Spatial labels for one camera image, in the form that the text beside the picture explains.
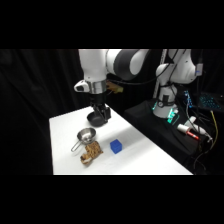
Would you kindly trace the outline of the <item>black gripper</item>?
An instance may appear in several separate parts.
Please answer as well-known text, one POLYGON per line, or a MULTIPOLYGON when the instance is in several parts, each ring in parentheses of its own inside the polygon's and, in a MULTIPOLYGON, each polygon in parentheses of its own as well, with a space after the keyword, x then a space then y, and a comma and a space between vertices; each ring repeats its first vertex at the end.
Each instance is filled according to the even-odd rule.
POLYGON ((111 111, 110 107, 105 106, 106 102, 106 94, 91 94, 90 95, 90 105, 94 109, 95 117, 101 117, 100 110, 104 109, 104 121, 108 122, 108 120, 111 118, 111 111))

